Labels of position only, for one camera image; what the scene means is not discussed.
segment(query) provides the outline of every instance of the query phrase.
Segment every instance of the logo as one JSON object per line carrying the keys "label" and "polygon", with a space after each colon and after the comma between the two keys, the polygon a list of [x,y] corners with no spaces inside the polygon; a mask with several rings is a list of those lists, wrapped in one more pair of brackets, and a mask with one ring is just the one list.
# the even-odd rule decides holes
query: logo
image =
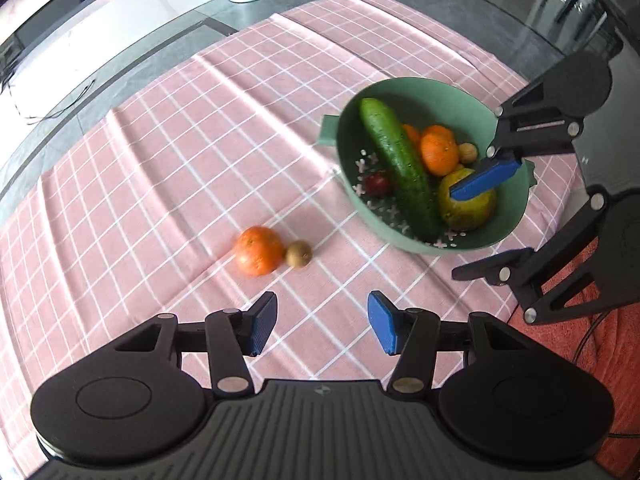
{"label": "logo", "polygon": [[319,388],[316,388],[315,393],[320,395],[320,396],[325,396],[331,393],[331,388],[329,388],[328,386],[325,386],[324,384],[321,384]]}

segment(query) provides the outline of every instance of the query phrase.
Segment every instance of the colander handle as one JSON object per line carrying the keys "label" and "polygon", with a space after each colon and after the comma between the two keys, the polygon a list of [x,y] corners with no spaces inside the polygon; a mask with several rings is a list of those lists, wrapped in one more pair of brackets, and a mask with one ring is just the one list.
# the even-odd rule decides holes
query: colander handle
{"label": "colander handle", "polygon": [[536,175],[533,173],[533,170],[536,169],[536,165],[530,160],[523,160],[524,167],[527,168],[527,175],[529,175],[529,187],[534,187],[538,180],[536,179]]}
{"label": "colander handle", "polygon": [[338,136],[338,117],[337,115],[325,115],[322,118],[320,126],[320,135],[318,136],[318,144],[321,146],[335,146]]}

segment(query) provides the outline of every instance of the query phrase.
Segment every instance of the tablecloth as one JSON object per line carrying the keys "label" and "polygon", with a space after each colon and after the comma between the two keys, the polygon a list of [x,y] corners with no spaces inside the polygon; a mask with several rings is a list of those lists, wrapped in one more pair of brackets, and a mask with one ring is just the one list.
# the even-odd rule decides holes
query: tablecloth
{"label": "tablecloth", "polygon": [[[29,416],[34,390],[161,311],[182,322],[247,308],[264,290],[279,315],[264,378],[386,381],[396,360],[367,322],[382,290],[443,319],[484,310],[505,320],[507,288],[452,282],[450,271],[497,250],[539,247],[556,229],[574,156],[535,160],[539,184],[522,222],[493,248],[417,256],[356,216],[335,151],[316,146],[323,114],[393,76],[425,76],[494,108],[525,82],[494,56],[393,0],[318,0],[245,29],[176,66],[87,133],[28,194],[0,234],[0,456],[18,475],[44,457]],[[243,276],[236,235],[272,226],[308,240],[308,267]],[[438,357],[434,386],[462,366]],[[184,370],[208,384],[206,358]]]}

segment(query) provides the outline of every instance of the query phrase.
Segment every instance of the orange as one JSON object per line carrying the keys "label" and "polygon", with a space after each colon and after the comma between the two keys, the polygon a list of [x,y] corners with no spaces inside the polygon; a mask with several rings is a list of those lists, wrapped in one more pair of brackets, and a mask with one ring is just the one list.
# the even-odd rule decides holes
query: orange
{"label": "orange", "polygon": [[420,142],[425,167],[435,176],[446,176],[456,169],[460,154],[456,141],[439,133],[428,133]]}
{"label": "orange", "polygon": [[403,124],[404,132],[409,137],[411,143],[415,146],[416,150],[420,150],[420,132],[410,124]]}
{"label": "orange", "polygon": [[439,124],[434,124],[433,126],[429,126],[428,128],[425,128],[422,131],[423,137],[429,134],[441,135],[441,136],[447,137],[447,139],[451,140],[451,142],[453,143],[456,142],[456,136],[453,134],[453,132],[448,128],[445,128],[444,126],[440,126]]}
{"label": "orange", "polygon": [[284,259],[284,247],[273,229],[249,227],[236,240],[236,263],[249,276],[263,276],[276,270]]}

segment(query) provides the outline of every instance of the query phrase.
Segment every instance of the gray floor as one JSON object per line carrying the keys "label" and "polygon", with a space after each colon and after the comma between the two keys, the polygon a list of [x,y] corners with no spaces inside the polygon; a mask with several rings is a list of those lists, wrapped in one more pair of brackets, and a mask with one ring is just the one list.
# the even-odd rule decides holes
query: gray floor
{"label": "gray floor", "polygon": [[[38,177],[106,112],[144,88],[166,70],[226,35],[273,14],[313,0],[261,0],[232,4],[213,0],[154,31],[101,67],[56,109],[86,96],[57,120],[43,121],[0,170],[0,224],[14,211]],[[399,0],[439,20],[527,79],[555,64],[562,52],[527,16],[535,0]],[[552,1],[550,5],[558,6]]]}

